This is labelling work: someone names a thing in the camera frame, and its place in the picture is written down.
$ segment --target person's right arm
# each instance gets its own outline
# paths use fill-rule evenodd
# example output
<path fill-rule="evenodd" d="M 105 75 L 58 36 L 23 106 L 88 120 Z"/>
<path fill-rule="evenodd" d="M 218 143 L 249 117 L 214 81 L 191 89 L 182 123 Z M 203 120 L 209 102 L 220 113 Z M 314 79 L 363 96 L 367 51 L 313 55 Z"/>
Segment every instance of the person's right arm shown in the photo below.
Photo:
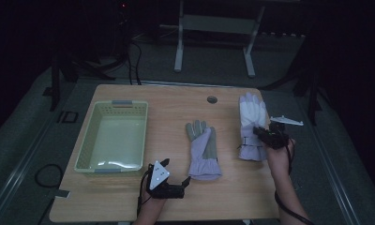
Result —
<path fill-rule="evenodd" d="M 292 155 L 294 146 L 293 142 L 295 141 L 292 140 L 289 142 L 289 149 Z M 308 214 L 299 201 L 298 196 L 296 195 L 293 188 L 293 184 L 290 180 L 290 165 L 287 150 L 285 148 L 275 150 L 267 146 L 265 143 L 263 143 L 263 147 L 267 152 L 269 168 L 275 182 L 276 192 L 279 196 L 279 199 L 288 209 L 300 215 L 301 217 L 308 219 Z M 280 223 L 282 225 L 305 224 L 282 210 L 280 207 L 278 208 L 278 211 L 280 216 Z"/>

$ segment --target wooden table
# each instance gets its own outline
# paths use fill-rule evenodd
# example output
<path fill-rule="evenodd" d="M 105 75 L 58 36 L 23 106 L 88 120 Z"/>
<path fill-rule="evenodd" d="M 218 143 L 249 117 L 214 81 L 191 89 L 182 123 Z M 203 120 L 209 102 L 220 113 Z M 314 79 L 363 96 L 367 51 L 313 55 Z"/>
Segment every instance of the wooden table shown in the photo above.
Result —
<path fill-rule="evenodd" d="M 140 176 L 94 177 L 73 169 L 93 103 L 115 99 L 148 101 L 144 169 L 149 163 L 169 158 L 166 169 L 171 173 L 168 182 L 173 185 L 180 185 L 188 176 L 190 142 L 185 124 L 205 120 L 217 131 L 222 177 L 215 181 L 191 180 L 185 198 L 168 200 L 159 220 L 277 218 L 275 186 L 267 161 L 238 158 L 237 148 L 241 143 L 238 99 L 247 91 L 262 98 L 257 89 L 248 88 L 99 85 L 60 186 L 70 194 L 55 199 L 50 219 L 54 222 L 135 220 Z M 209 103 L 210 96 L 216 97 L 217 103 Z"/>

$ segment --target white glove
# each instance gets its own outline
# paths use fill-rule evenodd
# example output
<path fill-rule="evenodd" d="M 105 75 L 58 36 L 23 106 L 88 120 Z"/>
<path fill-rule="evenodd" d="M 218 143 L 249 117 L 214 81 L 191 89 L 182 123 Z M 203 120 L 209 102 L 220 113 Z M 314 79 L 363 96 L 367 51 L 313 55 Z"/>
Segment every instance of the white glove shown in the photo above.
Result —
<path fill-rule="evenodd" d="M 264 128 L 266 123 L 266 106 L 257 96 L 247 92 L 240 96 L 240 121 L 241 121 L 241 159 L 266 160 L 266 151 L 263 149 L 261 140 L 253 133 L 254 127 Z"/>

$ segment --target person's right hand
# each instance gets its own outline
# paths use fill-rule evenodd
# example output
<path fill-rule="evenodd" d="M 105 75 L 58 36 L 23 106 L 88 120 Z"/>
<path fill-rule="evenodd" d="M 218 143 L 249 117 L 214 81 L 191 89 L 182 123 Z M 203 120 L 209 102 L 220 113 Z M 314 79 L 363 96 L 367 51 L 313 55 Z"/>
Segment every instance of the person's right hand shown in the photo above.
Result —
<path fill-rule="evenodd" d="M 275 150 L 264 142 L 262 143 L 262 145 L 267 153 L 267 161 L 272 176 L 274 178 L 289 176 L 290 162 L 286 147 L 282 147 Z M 295 140 L 290 139 L 288 143 L 288 148 L 290 149 L 291 157 L 293 157 L 294 145 Z"/>

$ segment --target plastic basket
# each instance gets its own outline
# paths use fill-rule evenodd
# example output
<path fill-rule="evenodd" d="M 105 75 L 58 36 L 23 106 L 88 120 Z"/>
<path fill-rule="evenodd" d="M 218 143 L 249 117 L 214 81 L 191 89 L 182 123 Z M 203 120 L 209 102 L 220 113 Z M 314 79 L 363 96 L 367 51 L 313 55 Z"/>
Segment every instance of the plastic basket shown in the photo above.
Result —
<path fill-rule="evenodd" d="M 98 101 L 90 115 L 74 170 L 136 173 L 143 166 L 148 103 Z"/>

